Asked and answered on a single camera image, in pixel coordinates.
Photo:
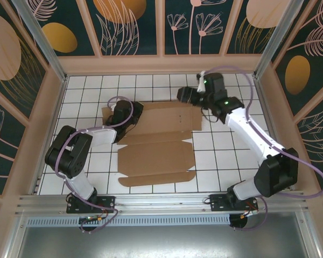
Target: cable clip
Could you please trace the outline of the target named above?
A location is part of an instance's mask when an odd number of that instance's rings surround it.
[[[206,71],[202,71],[200,73],[201,77],[199,78],[199,86],[198,86],[197,92],[205,92],[206,91],[205,78],[204,78],[205,72]]]

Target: metal vent grille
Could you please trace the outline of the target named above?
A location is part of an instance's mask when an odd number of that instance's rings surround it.
[[[79,227],[80,217],[35,217],[29,218],[27,227]],[[92,221],[84,226],[102,225],[107,219]],[[229,214],[207,215],[163,215],[163,216],[119,216],[108,226],[179,226],[230,224]]]

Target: flattened cardboard box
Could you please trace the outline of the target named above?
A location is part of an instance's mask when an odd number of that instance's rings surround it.
[[[193,145],[183,140],[191,131],[201,131],[198,107],[180,102],[143,103],[138,124],[118,143],[118,172],[128,176],[118,181],[126,187],[192,180],[196,171]],[[112,114],[102,109],[103,122]]]

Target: enclosure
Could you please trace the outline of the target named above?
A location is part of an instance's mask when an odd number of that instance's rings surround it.
[[[88,236],[84,215],[66,213],[70,190],[44,162],[63,126],[103,125],[114,96],[177,101],[213,67],[245,106],[252,87],[256,123],[323,172],[323,0],[0,0],[0,257],[323,257],[323,195],[305,197],[323,179],[302,163],[285,191],[304,197],[267,198],[255,231],[233,231],[232,212],[203,202],[259,169],[206,110],[186,140],[192,180],[125,187],[123,146],[105,144],[84,171],[116,197],[116,222]],[[248,226],[266,214],[258,206]]]

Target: purple cable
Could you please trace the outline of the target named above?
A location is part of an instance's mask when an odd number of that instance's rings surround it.
[[[268,217],[268,206],[267,206],[267,202],[265,201],[265,199],[262,196],[257,196],[257,198],[259,198],[259,199],[261,199],[263,201],[264,207],[265,207],[265,215],[264,215],[264,218],[263,218],[262,222],[259,223],[256,226],[249,227],[249,228],[236,228],[236,227],[234,227],[233,230],[252,231],[252,230],[258,229],[259,227],[261,227],[266,222],[267,217]]]
[[[237,70],[239,73],[243,74],[245,76],[245,78],[247,79],[249,85],[250,85],[250,101],[249,101],[249,104],[245,110],[245,117],[247,119],[247,122],[249,123],[249,125],[251,126],[251,128],[258,134],[259,137],[261,137],[261,139],[266,142],[271,148],[273,148],[274,150],[276,150],[277,152],[293,159],[293,160],[296,160],[304,165],[307,165],[308,167],[312,168],[315,172],[317,172],[322,178],[323,178],[323,172],[316,168],[314,165],[296,157],[296,156],[293,156],[287,152],[284,152],[283,150],[275,147],[266,137],[264,137],[263,134],[261,134],[259,132],[259,130],[253,125],[253,123],[248,119],[249,118],[249,109],[250,109],[250,106],[252,104],[252,100],[254,99],[254,90],[253,90],[253,86],[252,86],[252,82],[250,80],[250,78],[247,76],[247,74],[242,70],[240,69],[239,67],[235,67],[235,66],[217,66],[217,67],[214,67],[208,71],[205,72],[205,74],[209,74],[209,73],[212,73],[218,69],[226,69],[226,68],[229,68],[229,69],[235,69]],[[283,195],[283,196],[287,196],[287,197],[293,197],[293,198],[302,198],[302,199],[311,199],[311,198],[315,198],[315,197],[318,197],[320,195],[323,194],[323,189],[321,191],[319,191],[318,193],[315,193],[313,195],[293,195],[291,193],[285,193],[285,192],[279,192],[278,193],[279,195]]]
[[[88,234],[91,234],[91,232],[92,233],[95,233],[96,231],[98,231],[98,230],[100,230],[100,229],[102,229],[102,228],[104,228],[107,224],[109,224],[117,215],[118,215],[118,210],[117,209],[115,209],[115,208],[109,208],[109,207],[102,207],[102,206],[99,206],[99,205],[95,205],[95,204],[93,204],[93,203],[90,203],[90,202],[88,202],[87,200],[85,200],[85,199],[83,199],[80,195],[78,195],[75,191],[74,191],[74,189],[69,185],[69,183],[66,181],[66,177],[65,176],[62,176],[62,175],[60,175],[60,173],[59,173],[59,164],[60,164],[60,160],[61,160],[61,157],[62,157],[62,155],[63,155],[63,153],[64,153],[64,151],[65,151],[65,149],[66,149],[66,147],[67,147],[67,145],[70,143],[70,141],[77,135],[77,134],[79,134],[79,133],[82,133],[82,132],[91,132],[91,131],[95,131],[95,130],[98,130],[98,129],[103,129],[103,128],[114,128],[114,127],[118,127],[118,126],[121,126],[121,125],[123,125],[123,124],[125,124],[131,117],[132,117],[132,115],[133,115],[133,111],[134,111],[134,106],[133,106],[133,103],[132,103],[132,101],[130,101],[128,98],[126,98],[126,97],[123,97],[123,96],[116,96],[116,97],[113,97],[113,98],[111,98],[110,100],[108,100],[108,107],[110,107],[109,106],[109,103],[113,100],[113,99],[124,99],[124,100],[126,100],[126,101],[128,101],[129,103],[130,103],[130,106],[131,106],[131,112],[130,112],[130,114],[129,114],[129,116],[128,116],[128,118],[125,120],[125,121],[123,121],[123,122],[121,122],[121,123],[119,123],[119,124],[116,124],[116,125],[111,125],[111,126],[98,126],[98,127],[92,127],[92,128],[88,128],[88,129],[81,129],[81,130],[78,130],[78,131],[76,131],[76,132],[74,132],[74,133],[72,133],[71,134],[71,136],[69,136],[69,138],[65,141],[65,143],[64,143],[64,145],[62,146],[62,148],[61,148],[61,150],[60,150],[60,153],[59,153],[59,155],[58,155],[58,157],[57,157],[57,159],[56,159],[56,163],[55,163],[55,174],[58,176],[58,177],[60,177],[60,178],[62,178],[64,181],[65,181],[65,184],[67,185],[67,187],[69,188],[69,190],[72,192],[72,194],[74,194],[74,196],[76,196],[77,198],[79,198],[80,200],[82,200],[84,203],[86,203],[87,205],[90,205],[90,206],[92,206],[92,207],[94,207],[94,208],[98,208],[98,209],[101,209],[101,210],[109,210],[109,211],[115,211],[116,213],[106,222],[106,223],[104,223],[102,226],[100,226],[100,227],[97,227],[97,228],[95,228],[94,230],[92,230],[92,231],[85,231],[84,229],[83,229],[83,225],[84,225],[84,223],[86,222],[83,222],[81,225],[80,225],[80,228],[81,228],[81,230],[82,230],[82,232],[84,233],[84,232],[87,232]]]

